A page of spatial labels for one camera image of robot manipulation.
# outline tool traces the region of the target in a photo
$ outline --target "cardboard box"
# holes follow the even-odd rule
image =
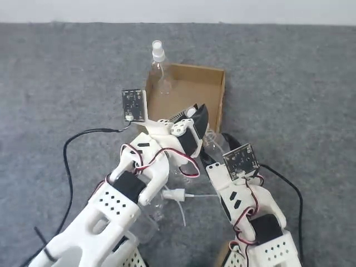
[[[169,119],[187,107],[205,104],[209,112],[209,125],[220,132],[225,92],[225,71],[217,68],[172,64],[173,90],[161,94],[154,86],[156,79],[149,75],[146,83],[149,118],[157,121]]]

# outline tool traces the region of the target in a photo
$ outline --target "bottle neck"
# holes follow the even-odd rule
[[[205,135],[202,140],[203,140],[204,146],[209,146],[214,143],[215,139],[216,139],[216,133],[214,132],[214,130],[209,128],[206,130]]]

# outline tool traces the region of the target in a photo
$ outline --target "circuit board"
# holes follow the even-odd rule
[[[123,90],[122,105],[126,121],[145,121],[145,102],[142,90]]]
[[[224,154],[223,158],[233,181],[259,168],[259,164],[250,144],[240,146]]]

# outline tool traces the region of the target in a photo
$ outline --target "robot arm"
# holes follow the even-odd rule
[[[50,261],[42,250],[31,267],[111,267],[122,265],[127,259],[145,266],[137,250],[138,241],[130,233],[141,214],[139,205],[149,204],[167,183],[168,158],[181,166],[199,154],[208,115],[203,105],[195,110],[193,118],[182,113],[174,121],[154,122],[147,116],[145,91],[124,91],[123,102],[126,118],[144,125],[149,134],[142,132],[129,145],[123,145],[120,163],[110,177],[74,221],[47,244],[45,249],[56,262]],[[136,175],[138,172],[148,182],[143,182]]]
[[[260,186],[259,175],[254,175],[258,168],[248,168],[254,155],[252,149],[243,151],[246,147],[250,146],[225,154],[225,164],[206,161],[210,163],[206,172],[236,232],[219,266],[301,267],[293,238],[285,230],[284,214],[270,192]]]

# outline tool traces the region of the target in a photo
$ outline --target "white wall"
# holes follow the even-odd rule
[[[356,25],[356,0],[0,0],[0,22],[52,21]]]

